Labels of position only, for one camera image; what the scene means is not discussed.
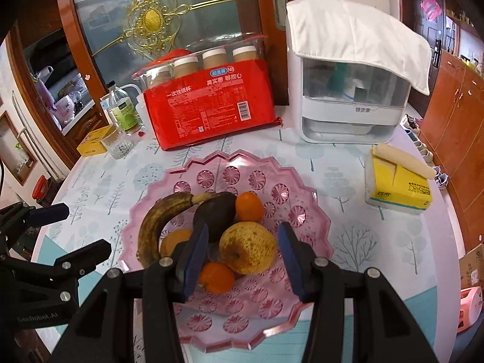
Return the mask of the brown overripe banana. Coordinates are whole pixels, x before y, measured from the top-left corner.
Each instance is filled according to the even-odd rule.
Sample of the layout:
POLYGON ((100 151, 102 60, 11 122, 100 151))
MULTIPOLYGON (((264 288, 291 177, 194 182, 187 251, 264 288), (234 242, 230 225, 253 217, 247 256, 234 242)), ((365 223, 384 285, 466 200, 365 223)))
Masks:
POLYGON ((159 260, 158 240, 165 225, 174 217, 203 201, 212 198, 214 193, 172 193, 158 200, 148 211, 139 228, 137 256, 144 267, 148 268, 159 260))

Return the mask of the red yellow apple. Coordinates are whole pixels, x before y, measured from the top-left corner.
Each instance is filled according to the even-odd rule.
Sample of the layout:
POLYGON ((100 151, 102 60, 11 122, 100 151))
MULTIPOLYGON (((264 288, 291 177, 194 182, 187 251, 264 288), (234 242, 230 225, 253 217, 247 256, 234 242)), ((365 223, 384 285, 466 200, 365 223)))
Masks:
POLYGON ((170 232, 162 241, 160 257, 170 257, 176 245, 188 241, 191 235, 191 230, 180 229, 170 232))

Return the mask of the orange tangerine plate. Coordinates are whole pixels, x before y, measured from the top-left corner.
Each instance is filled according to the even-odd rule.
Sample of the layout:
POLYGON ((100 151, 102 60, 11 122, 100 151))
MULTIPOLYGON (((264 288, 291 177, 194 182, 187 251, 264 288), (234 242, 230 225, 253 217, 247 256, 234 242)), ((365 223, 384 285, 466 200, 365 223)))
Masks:
POLYGON ((198 276, 198 285, 204 288, 208 293, 228 293, 232 290, 234 284, 234 272, 221 262, 207 263, 198 276))
POLYGON ((238 221, 261 222, 265 209, 262 201, 253 192, 241 193, 235 201, 236 218, 238 221))

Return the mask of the yellow speckled pear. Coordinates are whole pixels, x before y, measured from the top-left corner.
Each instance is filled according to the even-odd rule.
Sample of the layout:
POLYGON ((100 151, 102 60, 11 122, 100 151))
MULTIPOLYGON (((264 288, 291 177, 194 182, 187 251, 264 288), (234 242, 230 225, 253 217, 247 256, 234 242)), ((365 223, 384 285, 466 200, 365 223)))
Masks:
POLYGON ((277 258, 275 237, 253 221, 233 224, 218 244, 221 261, 238 274, 258 274, 268 270, 277 258))

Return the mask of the dark avocado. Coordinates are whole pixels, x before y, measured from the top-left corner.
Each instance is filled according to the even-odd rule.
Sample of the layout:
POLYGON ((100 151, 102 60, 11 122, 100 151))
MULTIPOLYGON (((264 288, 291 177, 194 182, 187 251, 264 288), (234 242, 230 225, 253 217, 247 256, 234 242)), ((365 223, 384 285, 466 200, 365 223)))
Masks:
POLYGON ((210 244, 217 244, 221 235, 235 223, 236 199, 237 196, 234 193, 221 192, 204 201, 197 208, 193 218, 193 226, 206 224, 210 244))

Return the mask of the orange tangerine top plate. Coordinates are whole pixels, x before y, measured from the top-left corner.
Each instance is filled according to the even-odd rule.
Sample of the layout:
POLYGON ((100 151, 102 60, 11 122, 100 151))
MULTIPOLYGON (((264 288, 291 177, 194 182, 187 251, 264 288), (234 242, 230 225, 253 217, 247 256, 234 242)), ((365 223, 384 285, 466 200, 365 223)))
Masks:
POLYGON ((235 201, 236 218, 238 221, 261 222, 265 209, 262 201, 253 192, 241 193, 235 201))

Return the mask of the tree print tablecloth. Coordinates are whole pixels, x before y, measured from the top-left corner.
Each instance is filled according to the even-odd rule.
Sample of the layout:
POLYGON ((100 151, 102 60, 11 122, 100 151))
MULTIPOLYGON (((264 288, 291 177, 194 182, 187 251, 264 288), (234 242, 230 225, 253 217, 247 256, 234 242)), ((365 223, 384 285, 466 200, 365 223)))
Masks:
POLYGON ((142 139, 123 159, 108 154, 78 160, 57 200, 70 217, 44 227, 33 258, 51 264, 64 253, 103 238, 112 244, 109 259, 80 281, 86 297, 99 277, 115 266, 122 252, 121 229, 130 209, 164 171, 215 151, 243 149, 292 166, 317 190, 329 216, 329 241, 335 261, 349 270, 377 267, 400 294, 441 362, 450 359, 459 316, 459 256, 446 201, 432 189, 431 206, 419 215, 374 207, 365 201, 367 146, 305 142, 289 113, 278 110, 284 125, 235 134, 201 145, 165 152, 152 138, 142 139))

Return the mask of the yellow cardboard box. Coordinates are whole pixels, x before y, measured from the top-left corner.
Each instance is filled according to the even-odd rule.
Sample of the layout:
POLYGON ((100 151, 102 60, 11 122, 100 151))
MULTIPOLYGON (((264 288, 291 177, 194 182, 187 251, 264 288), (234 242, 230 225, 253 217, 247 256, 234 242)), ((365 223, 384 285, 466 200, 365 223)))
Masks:
POLYGON ((103 128, 92 130, 77 146, 77 151, 83 157, 94 156, 107 152, 107 148, 103 145, 102 139, 111 134, 114 130, 114 126, 105 126, 103 128))

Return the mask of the pink glass fruit bowl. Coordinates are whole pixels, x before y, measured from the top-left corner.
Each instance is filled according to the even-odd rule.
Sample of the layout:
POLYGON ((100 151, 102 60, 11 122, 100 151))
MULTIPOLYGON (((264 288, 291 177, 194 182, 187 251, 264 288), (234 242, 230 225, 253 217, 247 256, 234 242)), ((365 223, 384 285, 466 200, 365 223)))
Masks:
MULTIPOLYGON (((327 241, 331 221, 318 205, 316 190, 306 186, 294 168, 280 166, 275 158, 259 158, 239 150, 192 158, 149 185, 121 232, 122 269, 141 269, 137 258, 139 227, 156 201, 175 192, 198 195, 221 191, 256 193, 265 210, 262 224, 272 234, 286 221, 317 255, 332 254, 327 241)), ((186 303, 175 304, 175 318, 181 342, 204 352, 252 349, 265 338, 294 327, 305 307, 292 292, 283 260, 277 258, 270 269, 237 280, 229 293, 212 295, 196 288, 186 303)))

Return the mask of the green label glass bottle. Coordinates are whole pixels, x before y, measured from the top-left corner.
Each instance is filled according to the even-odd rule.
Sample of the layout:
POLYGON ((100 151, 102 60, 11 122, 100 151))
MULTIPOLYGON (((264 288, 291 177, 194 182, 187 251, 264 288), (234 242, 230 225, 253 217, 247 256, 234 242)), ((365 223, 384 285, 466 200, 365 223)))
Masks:
POLYGON ((114 81, 109 82, 107 88, 109 90, 107 110, 113 122, 128 135, 140 131, 141 120, 129 94, 117 87, 114 81))

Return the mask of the gold ornament glass door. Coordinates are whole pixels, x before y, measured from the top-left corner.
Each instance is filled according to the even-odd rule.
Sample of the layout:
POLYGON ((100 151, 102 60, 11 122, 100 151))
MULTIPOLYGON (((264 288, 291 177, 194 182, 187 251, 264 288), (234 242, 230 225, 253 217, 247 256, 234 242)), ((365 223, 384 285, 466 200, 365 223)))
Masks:
POLYGON ((99 79, 132 82, 151 61, 262 31, 258 0, 73 0, 99 79))

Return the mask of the white countertop appliance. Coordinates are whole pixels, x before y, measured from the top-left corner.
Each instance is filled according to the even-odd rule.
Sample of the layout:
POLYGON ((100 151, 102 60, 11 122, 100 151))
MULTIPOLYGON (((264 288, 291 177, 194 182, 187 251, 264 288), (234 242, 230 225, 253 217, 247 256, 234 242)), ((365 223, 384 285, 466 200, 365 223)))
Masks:
POLYGON ((289 48, 289 106, 308 142, 387 141, 399 124, 411 84, 381 68, 298 57, 289 48))

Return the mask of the red paper cup package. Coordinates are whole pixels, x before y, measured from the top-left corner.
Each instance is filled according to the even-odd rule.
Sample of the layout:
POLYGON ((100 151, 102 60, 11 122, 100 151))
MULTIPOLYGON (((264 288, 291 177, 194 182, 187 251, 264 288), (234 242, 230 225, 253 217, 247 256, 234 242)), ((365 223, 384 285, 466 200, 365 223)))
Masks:
POLYGON ((177 49, 138 69, 154 136, 173 150, 281 123, 276 116, 265 38, 226 38, 198 52, 177 49))

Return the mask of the white cloth on appliance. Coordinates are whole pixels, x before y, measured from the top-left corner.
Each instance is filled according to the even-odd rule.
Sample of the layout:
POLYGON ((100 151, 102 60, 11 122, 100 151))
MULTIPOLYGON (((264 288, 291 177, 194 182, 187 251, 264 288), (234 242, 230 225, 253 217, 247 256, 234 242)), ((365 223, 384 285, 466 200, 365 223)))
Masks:
POLYGON ((431 47, 404 23, 377 8, 346 0, 286 4, 289 48, 298 57, 387 70, 429 95, 431 47))

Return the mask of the wooden wall cabinets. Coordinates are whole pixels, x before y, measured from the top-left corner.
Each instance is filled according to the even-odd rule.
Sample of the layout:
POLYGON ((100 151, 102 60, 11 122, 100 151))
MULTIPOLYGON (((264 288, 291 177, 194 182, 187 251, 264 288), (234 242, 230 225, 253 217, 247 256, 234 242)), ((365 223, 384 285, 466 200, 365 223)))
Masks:
POLYGON ((434 162, 449 176, 465 249, 483 242, 483 78, 443 52, 437 81, 420 124, 434 162))

